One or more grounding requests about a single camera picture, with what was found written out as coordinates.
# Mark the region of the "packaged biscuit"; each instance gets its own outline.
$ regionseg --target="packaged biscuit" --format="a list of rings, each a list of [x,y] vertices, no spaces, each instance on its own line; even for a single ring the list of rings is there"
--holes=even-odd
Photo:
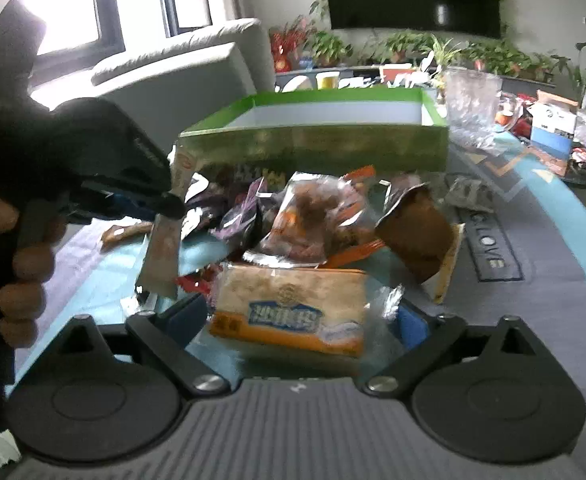
[[[361,270],[229,264],[218,276],[212,335],[359,357],[367,310]]]

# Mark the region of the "white logo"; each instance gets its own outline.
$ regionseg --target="white logo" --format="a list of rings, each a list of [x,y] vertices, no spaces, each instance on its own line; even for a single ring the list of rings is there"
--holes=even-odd
[[[302,383],[297,383],[295,386],[291,386],[291,391],[295,393],[300,393],[302,390],[306,390],[307,386]]]

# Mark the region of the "green box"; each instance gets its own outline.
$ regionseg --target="green box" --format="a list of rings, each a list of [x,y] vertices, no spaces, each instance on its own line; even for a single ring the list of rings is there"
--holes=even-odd
[[[182,133],[199,170],[256,164],[290,174],[444,171],[448,126],[422,89],[357,88],[244,98]]]

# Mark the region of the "sofa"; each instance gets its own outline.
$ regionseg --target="sofa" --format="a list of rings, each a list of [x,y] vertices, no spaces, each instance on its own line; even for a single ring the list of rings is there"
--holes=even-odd
[[[238,99],[272,92],[275,70],[266,30],[243,19],[108,57],[91,83],[94,95],[118,105],[168,153],[189,126]]]

